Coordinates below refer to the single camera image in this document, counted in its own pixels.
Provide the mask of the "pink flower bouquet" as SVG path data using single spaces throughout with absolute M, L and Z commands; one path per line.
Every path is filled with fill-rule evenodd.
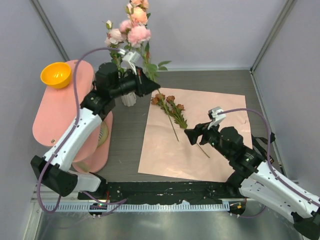
M 184 105 L 187 127 L 210 121 L 208 111 L 221 107 L 224 111 L 246 108 L 243 95 L 186 89 L 162 88 L 166 96 L 175 96 Z M 169 121 L 158 106 L 150 104 L 138 172 L 188 180 L 226 182 L 233 168 L 209 144 L 191 145 L 184 130 Z

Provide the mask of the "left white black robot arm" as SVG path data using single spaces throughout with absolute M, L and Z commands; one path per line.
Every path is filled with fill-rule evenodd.
M 161 86 L 149 79 L 142 68 L 128 69 L 121 74 L 114 63 L 99 66 L 92 90 L 84 97 L 75 119 L 58 142 L 44 156 L 30 162 L 38 180 L 61 197 L 73 191 L 89 192 L 100 200 L 107 192 L 104 178 L 89 172 L 73 172 L 72 162 L 91 133 L 101 125 L 115 107 L 115 99 L 129 93 L 144 97 Z

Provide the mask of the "peach rose stem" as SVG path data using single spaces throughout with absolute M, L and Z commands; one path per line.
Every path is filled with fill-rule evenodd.
M 130 0 L 125 7 L 125 13 L 132 23 L 146 26 L 151 15 L 147 13 L 148 9 L 148 0 Z

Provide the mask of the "pink rose bud stem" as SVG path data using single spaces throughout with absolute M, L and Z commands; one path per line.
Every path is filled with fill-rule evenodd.
M 150 53 L 151 30 L 142 23 L 134 22 L 132 19 L 124 20 L 119 25 L 119 31 L 123 35 L 125 49 L 137 52 L 142 58 L 142 68 L 146 76 L 156 82 L 159 71 L 167 71 L 167 65 L 171 60 L 164 60 L 157 64 L 152 62 Z

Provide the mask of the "red leafy flower stem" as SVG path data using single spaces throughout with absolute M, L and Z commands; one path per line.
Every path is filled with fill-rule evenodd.
M 187 120 L 184 117 L 184 111 L 186 110 L 183 104 L 175 102 L 174 95 L 165 96 L 163 93 L 158 93 L 153 96 L 150 103 L 155 106 L 159 106 L 161 110 L 168 116 L 173 132 L 179 141 L 173 122 L 178 125 L 181 129 L 186 130 L 188 127 Z

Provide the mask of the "pale pink rose stem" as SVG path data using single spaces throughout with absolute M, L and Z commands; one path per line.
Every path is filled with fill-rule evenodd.
M 105 23 L 107 28 L 107 34 L 105 39 L 105 44 L 109 48 L 119 48 L 126 40 L 126 32 L 119 29 L 113 28 L 113 22 L 107 20 Z M 124 73 L 125 69 L 122 68 L 123 56 L 118 53 L 116 50 L 110 51 L 111 62 L 116 64 L 118 71 Z

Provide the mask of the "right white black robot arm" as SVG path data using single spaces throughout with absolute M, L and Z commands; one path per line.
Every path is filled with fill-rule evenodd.
M 320 238 L 320 198 L 307 192 L 269 167 L 265 159 L 243 143 L 243 137 L 233 127 L 208 128 L 200 123 L 184 133 L 191 145 L 211 145 L 228 160 L 234 172 L 226 181 L 226 193 L 233 198 L 242 195 L 278 212 L 293 227 L 310 240 Z

